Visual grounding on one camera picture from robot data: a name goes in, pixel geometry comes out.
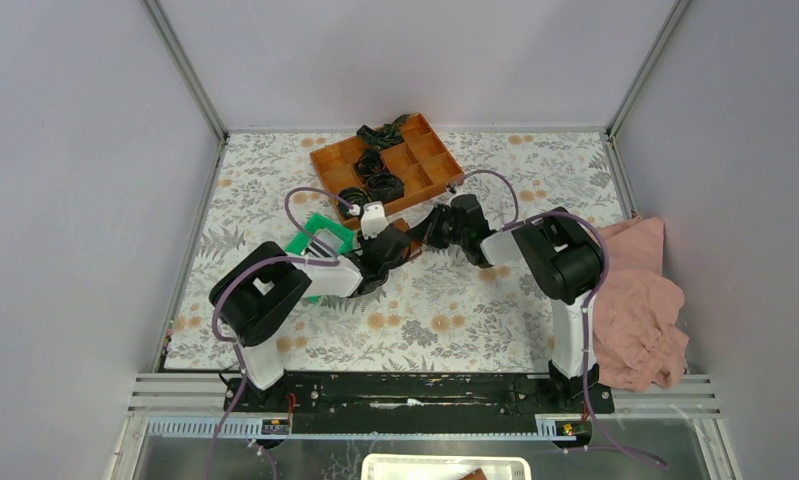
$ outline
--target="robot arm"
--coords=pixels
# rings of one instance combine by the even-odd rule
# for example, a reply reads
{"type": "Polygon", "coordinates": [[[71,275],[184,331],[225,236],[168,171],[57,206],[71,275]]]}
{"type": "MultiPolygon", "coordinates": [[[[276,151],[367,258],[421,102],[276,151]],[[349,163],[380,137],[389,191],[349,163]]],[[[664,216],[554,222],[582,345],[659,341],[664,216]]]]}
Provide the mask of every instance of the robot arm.
{"type": "MultiPolygon", "coordinates": [[[[602,256],[576,222],[550,218],[496,232],[489,228],[475,195],[459,194],[448,205],[436,205],[423,222],[407,232],[389,225],[378,203],[364,207],[361,226],[360,252],[341,256],[334,266],[304,260],[268,265],[238,285],[222,306],[221,319],[237,335],[247,373],[258,388],[269,388],[284,373],[272,338],[301,298],[371,293],[384,284],[390,269],[408,260],[412,241],[438,249],[459,245],[468,261],[481,268],[524,259],[538,286],[552,299],[556,343],[550,375],[561,384],[578,386],[571,380],[583,372],[582,302],[599,280],[602,256]]],[[[293,257],[274,242],[259,246],[214,286],[211,303],[216,305],[222,292],[247,268],[279,256],[293,257]]],[[[595,377],[592,342],[588,349],[588,370],[595,377]]]]}
{"type": "MultiPolygon", "coordinates": [[[[437,205],[411,232],[426,245],[460,245],[473,265],[482,268],[523,259],[541,291],[552,300],[555,335],[550,373],[563,379],[580,377],[583,370],[582,306],[599,282],[602,252],[590,235],[573,220],[550,217],[493,232],[475,195],[459,194],[449,205],[437,205]]],[[[593,301],[588,305],[593,330],[593,301]]],[[[589,335],[589,364],[596,364],[593,335],[589,335]]]]}

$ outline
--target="floral tablecloth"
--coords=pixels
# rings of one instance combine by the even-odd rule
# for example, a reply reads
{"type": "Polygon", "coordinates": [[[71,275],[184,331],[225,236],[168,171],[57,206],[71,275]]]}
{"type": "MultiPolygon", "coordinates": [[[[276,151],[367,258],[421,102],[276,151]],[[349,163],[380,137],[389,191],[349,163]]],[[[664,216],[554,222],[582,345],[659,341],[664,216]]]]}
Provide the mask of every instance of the floral tablecloth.
{"type": "MultiPolygon", "coordinates": [[[[284,195],[300,185],[319,187],[309,152],[350,135],[231,136],[164,368],[220,369],[236,361],[231,346],[211,333],[209,289],[260,243],[283,248],[293,238],[284,195]]],[[[505,175],[519,192],[522,218],[559,205],[597,226],[623,218],[597,133],[440,137],[465,172],[505,175]]],[[[513,215],[497,178],[476,176],[465,190],[479,196],[491,226],[513,215]]],[[[414,225],[437,200],[443,197],[395,217],[414,225]]],[[[311,212],[335,218],[316,193],[294,196],[292,210],[301,221],[311,212]]],[[[426,251],[391,271],[371,295],[303,300],[273,341],[289,370],[544,372],[555,341],[550,318],[549,300],[523,262],[480,270],[451,248],[426,251]]]]}

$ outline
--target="orange tray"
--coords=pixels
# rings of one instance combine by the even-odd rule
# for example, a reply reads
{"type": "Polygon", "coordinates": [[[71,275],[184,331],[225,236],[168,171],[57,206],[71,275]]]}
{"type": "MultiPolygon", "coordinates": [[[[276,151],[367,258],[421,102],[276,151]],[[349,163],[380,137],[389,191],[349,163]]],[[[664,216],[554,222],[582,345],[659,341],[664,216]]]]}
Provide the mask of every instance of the orange tray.
{"type": "MultiPolygon", "coordinates": [[[[400,130],[405,142],[381,151],[387,169],[405,183],[405,195],[385,204],[387,215],[444,193],[449,182],[464,174],[422,114],[408,117],[400,130]]],[[[353,167],[364,148],[364,142],[355,136],[311,152],[311,162],[326,190],[339,194],[348,187],[364,188],[353,167]]],[[[332,204],[337,217],[342,219],[337,202],[332,204]]],[[[360,227],[357,218],[340,223],[352,230],[360,227]]]]}

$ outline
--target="pink cloth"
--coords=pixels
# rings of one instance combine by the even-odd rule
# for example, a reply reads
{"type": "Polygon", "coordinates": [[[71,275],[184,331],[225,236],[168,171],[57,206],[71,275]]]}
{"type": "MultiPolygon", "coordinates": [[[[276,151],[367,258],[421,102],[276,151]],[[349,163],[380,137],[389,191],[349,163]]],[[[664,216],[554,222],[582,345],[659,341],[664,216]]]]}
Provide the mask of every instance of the pink cloth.
{"type": "Polygon", "coordinates": [[[679,383],[688,337],[675,324],[685,296],[661,275],[664,222],[635,218],[600,233],[611,269],[594,306],[599,381],[637,391],[679,383]]]}

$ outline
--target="white wall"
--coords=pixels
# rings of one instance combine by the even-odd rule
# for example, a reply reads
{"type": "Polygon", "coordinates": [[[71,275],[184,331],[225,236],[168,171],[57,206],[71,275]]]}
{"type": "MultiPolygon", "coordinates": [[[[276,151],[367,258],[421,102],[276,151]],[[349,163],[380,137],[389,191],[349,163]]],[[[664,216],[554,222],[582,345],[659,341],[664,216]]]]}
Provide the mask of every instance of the white wall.
{"type": "Polygon", "coordinates": [[[620,146],[745,478],[799,478],[799,0],[694,2],[620,146]]]}
{"type": "Polygon", "coordinates": [[[164,0],[226,126],[598,126],[674,0],[164,0]]]}
{"type": "Polygon", "coordinates": [[[138,1],[0,1],[0,478],[100,478],[215,141],[138,1]]]}

